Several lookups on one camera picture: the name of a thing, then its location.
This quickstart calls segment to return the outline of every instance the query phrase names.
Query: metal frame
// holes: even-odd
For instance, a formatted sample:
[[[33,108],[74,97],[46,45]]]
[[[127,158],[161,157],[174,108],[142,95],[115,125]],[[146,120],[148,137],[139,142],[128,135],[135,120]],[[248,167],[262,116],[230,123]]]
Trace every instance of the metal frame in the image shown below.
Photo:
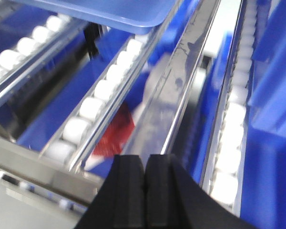
[[[0,2],[0,21],[4,20],[11,13],[20,8],[22,4],[10,2],[10,1],[1,1]]]
[[[42,69],[51,58],[59,53],[87,24],[86,21],[73,19],[62,32],[55,34],[35,55],[26,58],[19,68],[9,72],[8,76],[0,82],[0,107],[15,91],[20,89],[35,73]]]
[[[0,138],[0,169],[72,201],[85,206],[89,205],[103,180],[78,169],[81,160],[86,158],[101,138],[105,128],[182,2],[183,0],[178,0],[164,23],[151,32],[148,44],[133,64],[133,68],[127,73],[125,81],[119,86],[118,93],[107,103],[104,114],[96,120],[94,128],[89,132],[88,139],[73,155],[67,167],[59,168],[53,161],[41,158],[38,152]],[[140,155],[145,164],[151,153],[164,154],[169,152],[183,117],[192,84],[195,81],[195,71],[201,61],[204,44],[219,3],[220,0],[200,1],[123,154]],[[80,28],[85,26],[85,22],[76,21],[79,23],[78,26],[69,25],[63,34],[55,38],[55,42],[51,42],[51,46],[45,46],[39,55],[27,60],[19,70],[14,72],[11,75],[11,81],[0,84],[0,104],[7,99],[10,91],[16,90],[22,83],[25,83],[26,78],[29,78],[40,65],[46,63],[46,60],[58,52],[59,48],[63,47],[68,40],[68,38],[61,41],[59,39],[72,32],[76,34]],[[95,85],[92,86],[86,96],[93,92]],[[71,113],[71,116],[78,112],[80,104],[81,102]],[[64,124],[51,141],[60,136]]]
[[[150,154],[171,150],[219,3],[200,1],[124,148],[123,154],[139,155],[144,166]]]
[[[92,124],[92,128],[89,130],[87,134],[87,138],[85,141],[80,144],[80,146],[77,147],[77,150],[73,153],[72,157],[70,158],[69,162],[66,165],[66,169],[69,171],[77,171],[81,168],[82,162],[85,161],[85,159],[89,156],[93,148],[96,146],[97,142],[102,137],[103,133],[106,130],[106,127],[110,123],[110,121],[113,119],[115,113],[119,109],[120,105],[122,104],[124,98],[126,97],[127,93],[129,92],[130,88],[134,84],[135,80],[138,78],[141,69],[143,68],[145,62],[147,61],[148,57],[154,50],[156,44],[160,40],[162,34],[164,33],[165,29],[167,28],[168,24],[170,23],[171,19],[179,9],[179,6],[183,0],[178,0],[174,7],[169,12],[168,16],[166,17],[165,21],[155,27],[149,34],[149,40],[147,44],[145,45],[144,49],[139,54],[137,60],[133,63],[133,66],[128,71],[127,75],[125,76],[123,82],[118,86],[116,90],[116,94],[106,103],[106,106],[103,108],[101,115],[95,120],[95,122]],[[124,44],[124,46],[120,49],[124,50],[126,45],[128,43],[128,40]],[[83,99],[79,102],[79,104],[75,107],[75,109],[72,111],[72,113],[68,116],[68,118],[65,120],[65,122],[60,126],[60,128],[56,131],[56,133],[53,135],[53,137],[50,139],[50,141],[47,143],[47,145],[43,148],[41,152],[41,156],[45,150],[49,147],[49,145],[60,138],[62,135],[63,129],[68,122],[68,120],[77,115],[80,109],[80,106],[84,99],[88,96],[91,96],[93,94],[93,91],[97,85],[97,83],[104,79],[106,76],[106,72],[112,64],[116,62],[116,59],[118,57],[118,54],[113,58],[113,60],[110,62],[110,64],[107,66],[107,68],[104,70],[104,72],[101,74],[101,76],[98,78],[98,80],[93,84],[91,89],[87,92],[87,94],[83,97]]]
[[[101,187],[103,179],[84,173],[73,174],[51,160],[0,138],[0,169],[85,206]]]
[[[221,89],[220,99],[217,105],[217,111],[216,111],[216,115],[214,119],[214,124],[212,127],[213,129],[210,135],[209,146],[208,146],[208,150],[205,156],[204,168],[203,168],[203,172],[202,172],[201,179],[200,179],[201,180],[200,186],[203,188],[204,191],[206,191],[206,193],[210,193],[211,180],[212,180],[214,166],[215,166],[214,157],[215,157],[216,150],[219,144],[219,132],[220,132],[220,128],[223,122],[223,116],[224,116],[224,111],[225,111],[225,106],[226,106],[226,101],[227,101],[227,94],[229,90],[231,74],[233,71],[234,60],[236,57],[237,47],[238,47],[238,43],[239,43],[240,36],[241,36],[241,30],[242,30],[242,24],[243,24],[242,22],[243,22],[244,14],[245,14],[245,7],[246,7],[246,1],[243,0],[241,2],[239,14],[237,17],[236,29],[233,35],[232,47],[231,47],[231,51],[229,54],[228,64],[227,64],[226,72],[225,72],[225,79],[224,79],[224,83]],[[241,148],[242,157],[241,157],[241,162],[239,166],[239,172],[237,174],[238,191],[237,191],[235,203],[233,204],[233,206],[232,207],[224,206],[227,210],[231,211],[233,214],[237,216],[240,216],[240,209],[241,209],[246,133],[247,133],[247,125],[246,123],[244,123],[244,137],[242,140],[242,148]]]

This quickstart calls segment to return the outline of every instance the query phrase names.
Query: gray floor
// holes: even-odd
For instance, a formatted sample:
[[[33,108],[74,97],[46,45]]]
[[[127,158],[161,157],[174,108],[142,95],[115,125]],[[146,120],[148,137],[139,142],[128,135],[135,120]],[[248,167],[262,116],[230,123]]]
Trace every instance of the gray floor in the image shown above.
[[[8,196],[0,184],[0,229],[72,229],[75,224]]]

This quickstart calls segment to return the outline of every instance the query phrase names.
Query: red object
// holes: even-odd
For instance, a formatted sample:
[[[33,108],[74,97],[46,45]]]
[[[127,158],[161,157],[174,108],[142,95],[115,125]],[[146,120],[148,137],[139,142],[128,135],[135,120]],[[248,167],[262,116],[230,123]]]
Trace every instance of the red object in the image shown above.
[[[112,157],[120,154],[134,129],[132,115],[126,104],[122,104],[92,152],[92,155]]]

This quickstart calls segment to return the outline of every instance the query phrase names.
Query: metal guide rail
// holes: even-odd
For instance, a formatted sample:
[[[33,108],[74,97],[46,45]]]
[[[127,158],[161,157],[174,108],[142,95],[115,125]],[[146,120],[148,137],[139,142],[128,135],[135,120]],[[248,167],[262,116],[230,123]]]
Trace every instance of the metal guide rail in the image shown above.
[[[4,20],[11,13],[21,7],[21,4],[10,2],[7,0],[0,0],[0,21]]]
[[[167,28],[169,22],[177,12],[179,6],[183,0],[179,0],[176,2],[174,7],[169,12],[167,18],[165,21],[155,27],[147,36],[148,40],[146,41],[146,44],[143,45],[142,50],[138,54],[136,60],[133,62],[132,67],[126,72],[126,75],[124,76],[122,82],[117,85],[117,88],[114,91],[113,96],[107,101],[105,106],[102,108],[100,115],[95,119],[95,121],[92,123],[91,128],[88,130],[88,133],[85,135],[85,138],[83,141],[77,146],[75,152],[72,154],[69,161],[66,163],[66,169],[71,171],[77,171],[81,168],[82,163],[85,161],[85,159],[90,155],[94,147],[96,146],[97,142],[100,140],[101,136],[106,130],[106,127],[110,123],[110,121],[113,119],[116,111],[119,109],[120,105],[122,104],[124,98],[126,97],[128,91],[134,84],[135,80],[139,76],[141,69],[143,68],[144,64],[146,63],[149,55],[154,50],[157,42],[161,38],[163,32]],[[76,106],[76,108],[72,111],[72,113],[69,115],[69,117],[66,119],[66,121],[61,125],[61,127],[56,131],[56,133],[53,135],[53,137],[50,139],[50,141],[47,143],[47,145],[43,148],[41,152],[41,156],[44,154],[44,152],[59,138],[61,138],[63,130],[68,123],[68,121],[72,118],[78,115],[79,109],[83,103],[83,101],[94,94],[94,90],[96,85],[103,79],[105,79],[106,74],[108,72],[108,69],[111,65],[115,64],[117,62],[118,55],[123,52],[126,49],[127,42],[124,44],[124,46],[120,49],[118,54],[113,58],[111,63],[107,66],[107,68],[104,70],[104,72],[101,74],[101,76],[98,78],[98,80],[94,83],[92,88],[87,92],[87,94],[83,97],[83,99],[79,102],[79,104]]]
[[[87,25],[86,21],[72,19],[62,31],[53,33],[45,44],[27,56],[17,68],[8,71],[0,80],[0,107]]]
[[[92,128],[87,133],[87,137],[77,147],[65,167],[57,166],[55,162],[42,155],[53,141],[61,137],[61,132],[66,122],[78,114],[83,100],[94,93],[96,84],[105,78],[109,66],[116,63],[117,56],[115,56],[40,154],[0,138],[0,169],[19,177],[19,179],[26,180],[87,206],[97,194],[103,179],[80,169],[82,162],[101,138],[182,2],[182,0],[177,1],[164,23],[150,32],[147,43],[133,62],[132,67],[126,73],[121,84],[117,86],[115,94],[107,101],[101,115],[96,118]],[[199,66],[202,50],[219,3],[220,0],[200,1],[194,15],[186,26],[183,36],[178,42],[167,69],[161,76],[152,99],[147,104],[147,108],[132,138],[124,149],[124,154],[140,154],[143,161],[146,162],[150,153],[163,154],[169,150],[169,143],[174,139],[183,116],[190,88],[194,81],[194,74]],[[73,23],[76,22],[83,29],[85,22],[73,21]],[[12,74],[11,84],[5,82],[6,88],[4,88],[3,84],[1,85],[0,103],[6,99],[11,89],[16,90],[21,85],[22,80],[25,80],[27,76],[35,72],[41,63],[46,63],[52,57],[53,52],[63,47],[63,44],[66,44],[68,38],[60,41],[61,38],[64,38],[64,35],[71,31],[76,34],[79,30],[78,26],[68,26],[68,29],[63,34],[55,37],[55,42],[52,42],[52,46],[47,46],[48,49],[44,47],[38,55],[29,58],[24,64],[25,66],[19,68],[19,72],[17,70]]]
[[[239,61],[237,58],[237,55],[241,49],[239,46],[240,40],[242,37],[247,36],[247,34],[244,34],[242,30],[245,25],[244,17],[246,14],[246,3],[247,1],[242,1],[240,5],[240,11],[238,14],[236,30],[234,33],[234,39],[233,39],[233,43],[232,43],[232,47],[231,47],[231,51],[229,55],[228,64],[226,67],[225,79],[224,79],[223,86],[221,89],[220,99],[217,105],[217,111],[216,111],[216,115],[215,115],[215,119],[214,119],[214,123],[212,127],[209,146],[208,146],[208,150],[206,152],[206,158],[204,161],[204,168],[202,172],[200,185],[202,186],[203,190],[205,190],[205,192],[207,192],[208,194],[211,194],[213,185],[214,185],[214,177],[217,176],[216,175],[217,170],[215,168],[215,164],[216,164],[216,160],[218,159],[216,159],[216,157],[217,157],[217,153],[219,149],[222,147],[221,145],[222,143],[220,142],[220,138],[223,135],[222,126],[224,126],[224,124],[227,125],[226,123],[224,123],[223,117],[227,116],[226,110],[227,110],[227,104],[229,103],[227,100],[228,100],[229,94],[231,93],[230,91],[231,83],[233,83],[231,80],[232,75],[233,75],[233,72],[237,71],[237,69],[235,68],[236,66],[235,62]],[[241,210],[242,183],[243,183],[244,162],[245,162],[245,143],[246,143],[246,133],[247,133],[246,122],[244,121],[242,125],[243,125],[242,127],[243,137],[241,139],[241,145],[239,149],[239,151],[241,152],[240,153],[241,156],[240,156],[239,167],[235,175],[238,180],[238,186],[236,188],[237,189],[236,198],[232,204],[226,204],[226,203],[220,202],[223,207],[225,207],[227,210],[229,210],[230,212],[232,212],[233,214],[237,216],[240,215],[240,210]]]
[[[68,164],[68,169],[62,168],[49,158],[41,158],[39,152],[34,152],[0,138],[0,170],[6,171],[19,177],[19,179],[26,180],[42,188],[46,188],[76,203],[84,206],[89,205],[101,187],[103,179],[93,174],[83,172],[82,170],[77,170],[76,173],[70,173],[69,170],[77,166],[77,162],[80,162],[82,158],[89,155],[91,152],[90,149],[105,131],[106,126],[122,103],[129,88],[134,83],[147,58],[155,48],[158,40],[161,38],[182,2],[182,0],[177,1],[165,22],[152,30],[147,44],[139,54],[137,60],[134,61],[133,67],[128,71],[125,81],[117,88],[118,92],[105,106],[104,115],[100,116],[95,122],[95,128],[91,130],[90,137],[81,147],[81,151],[78,151],[74,155]],[[38,54],[29,57],[23,65],[20,65],[17,70],[12,72],[11,76],[8,77],[10,81],[5,80],[0,84],[0,104],[6,101],[12,90],[16,91],[25,83],[27,78],[32,76],[41,66],[45,65],[60,48],[64,47],[71,39],[70,34],[75,36],[79,31],[83,30],[86,24],[87,22],[85,21],[72,20],[69,26],[66,27],[66,30],[55,36],[50,44],[44,46]],[[104,78],[107,70],[108,68],[98,81]]]
[[[170,150],[219,3],[219,0],[200,1],[124,148],[123,154],[139,155],[144,166],[150,154],[165,154]]]

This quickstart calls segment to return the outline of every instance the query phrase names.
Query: blue tray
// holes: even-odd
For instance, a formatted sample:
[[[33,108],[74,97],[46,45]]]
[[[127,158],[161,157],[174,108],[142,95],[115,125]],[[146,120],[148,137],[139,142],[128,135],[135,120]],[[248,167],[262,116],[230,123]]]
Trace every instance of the blue tray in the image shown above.
[[[161,24],[177,0],[13,0],[135,34]]]

